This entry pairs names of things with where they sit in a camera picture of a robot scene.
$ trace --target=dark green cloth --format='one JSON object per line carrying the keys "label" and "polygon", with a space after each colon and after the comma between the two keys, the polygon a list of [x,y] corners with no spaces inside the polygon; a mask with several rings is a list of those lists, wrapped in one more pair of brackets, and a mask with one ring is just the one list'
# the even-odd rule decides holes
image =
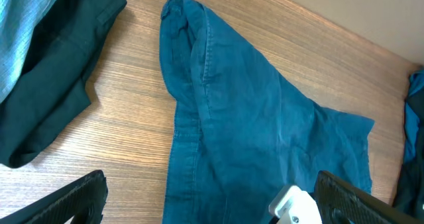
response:
{"label": "dark green cloth", "polygon": [[89,104],[85,83],[126,0],[57,0],[34,30],[23,72],[0,104],[0,163],[34,159]]}

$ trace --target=blue fabric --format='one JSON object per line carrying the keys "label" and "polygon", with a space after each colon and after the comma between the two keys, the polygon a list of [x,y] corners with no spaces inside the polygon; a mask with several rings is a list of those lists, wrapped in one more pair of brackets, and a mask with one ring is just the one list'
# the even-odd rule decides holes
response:
{"label": "blue fabric", "polygon": [[374,122],[320,107],[193,0],[162,11],[160,64],[176,99],[163,223],[267,223],[285,184],[328,170],[370,192]]}
{"label": "blue fabric", "polygon": [[[424,70],[417,71],[409,77],[408,97],[411,97],[417,91],[424,87]],[[415,142],[417,141],[417,133],[419,126],[419,118],[413,112],[411,107],[405,103],[405,151],[403,152],[403,163],[413,160],[416,155]]]}
{"label": "blue fabric", "polygon": [[36,24],[56,0],[0,0],[0,103],[15,86]]}

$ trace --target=beige wall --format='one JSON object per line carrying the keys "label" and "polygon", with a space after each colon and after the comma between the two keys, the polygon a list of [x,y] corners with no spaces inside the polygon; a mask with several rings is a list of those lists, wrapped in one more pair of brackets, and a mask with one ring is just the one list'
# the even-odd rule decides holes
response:
{"label": "beige wall", "polygon": [[424,0],[292,0],[334,23],[424,64]]}

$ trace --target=cloth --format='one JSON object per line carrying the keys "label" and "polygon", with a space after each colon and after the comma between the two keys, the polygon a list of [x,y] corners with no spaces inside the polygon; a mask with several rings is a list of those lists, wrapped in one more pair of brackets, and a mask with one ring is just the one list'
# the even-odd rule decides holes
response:
{"label": "cloth", "polygon": [[268,223],[285,184],[328,170],[367,192],[368,118],[320,107],[206,6],[168,0],[160,64],[177,101],[163,223]]}
{"label": "cloth", "polygon": [[22,75],[0,104],[0,163],[17,168],[89,104],[84,87],[126,0],[57,0],[36,26]]}
{"label": "cloth", "polygon": [[405,101],[405,152],[393,206],[424,220],[424,71],[410,77]]}
{"label": "cloth", "polygon": [[56,0],[0,0],[0,103],[21,74],[32,31]]}

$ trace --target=wooden surface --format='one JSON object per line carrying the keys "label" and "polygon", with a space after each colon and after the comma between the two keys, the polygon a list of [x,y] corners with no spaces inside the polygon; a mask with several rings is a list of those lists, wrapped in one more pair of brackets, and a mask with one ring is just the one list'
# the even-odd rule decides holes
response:
{"label": "wooden surface", "polygon": [[[403,155],[408,61],[288,0],[198,0],[319,104],[370,117],[373,194],[390,202]],[[30,164],[0,167],[0,216],[102,169],[103,223],[162,219],[175,101],[159,66],[166,0],[128,0],[87,83],[93,104]]]}

